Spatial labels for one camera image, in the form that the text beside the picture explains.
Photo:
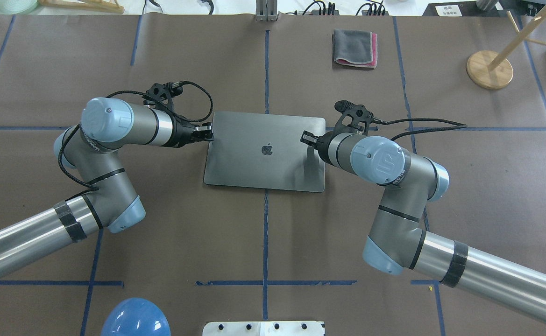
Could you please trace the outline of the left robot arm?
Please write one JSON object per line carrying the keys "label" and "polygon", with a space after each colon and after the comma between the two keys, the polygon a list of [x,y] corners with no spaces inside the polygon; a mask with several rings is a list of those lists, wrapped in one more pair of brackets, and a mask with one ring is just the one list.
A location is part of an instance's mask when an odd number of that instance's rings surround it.
{"label": "left robot arm", "polygon": [[145,218],[118,156],[122,146],[182,147],[212,138],[206,118],[187,119],[156,101],[128,104],[114,94],[92,98],[80,124],[54,143],[60,168],[76,169],[80,178],[72,180],[85,190],[0,230],[0,279],[94,232],[120,232]]}

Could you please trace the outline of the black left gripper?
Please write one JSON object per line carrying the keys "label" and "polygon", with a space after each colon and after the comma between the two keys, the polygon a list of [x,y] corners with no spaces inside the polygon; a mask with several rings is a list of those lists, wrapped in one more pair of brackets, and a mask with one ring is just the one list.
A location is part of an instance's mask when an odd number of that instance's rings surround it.
{"label": "black left gripper", "polygon": [[170,147],[183,147],[190,143],[213,141],[212,123],[198,125],[179,119],[179,117],[174,117],[172,121],[174,127],[170,136]]}

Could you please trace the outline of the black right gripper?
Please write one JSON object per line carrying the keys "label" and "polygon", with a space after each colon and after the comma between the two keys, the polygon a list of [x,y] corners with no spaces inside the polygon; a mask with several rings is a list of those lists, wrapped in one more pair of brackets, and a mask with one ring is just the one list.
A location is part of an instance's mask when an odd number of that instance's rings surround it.
{"label": "black right gripper", "polygon": [[331,142],[334,140],[333,133],[326,133],[322,136],[316,136],[309,131],[303,131],[300,137],[300,142],[307,146],[314,147],[319,153],[322,161],[336,160],[337,148],[331,148]]}

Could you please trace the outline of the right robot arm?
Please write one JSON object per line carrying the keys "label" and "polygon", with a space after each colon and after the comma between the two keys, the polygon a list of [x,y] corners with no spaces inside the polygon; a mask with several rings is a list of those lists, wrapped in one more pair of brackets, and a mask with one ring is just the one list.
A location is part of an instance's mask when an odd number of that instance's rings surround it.
{"label": "right robot arm", "polygon": [[420,228],[429,202],[449,186],[447,170],[381,136],[304,131],[324,162],[384,188],[362,257],[392,275],[429,276],[546,324],[546,274]]}

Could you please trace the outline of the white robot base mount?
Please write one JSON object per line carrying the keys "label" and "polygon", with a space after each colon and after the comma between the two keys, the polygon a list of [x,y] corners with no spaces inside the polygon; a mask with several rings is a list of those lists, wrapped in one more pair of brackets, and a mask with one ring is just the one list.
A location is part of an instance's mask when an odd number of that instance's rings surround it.
{"label": "white robot base mount", "polygon": [[203,336],[325,336],[319,321],[239,321],[209,322]]}

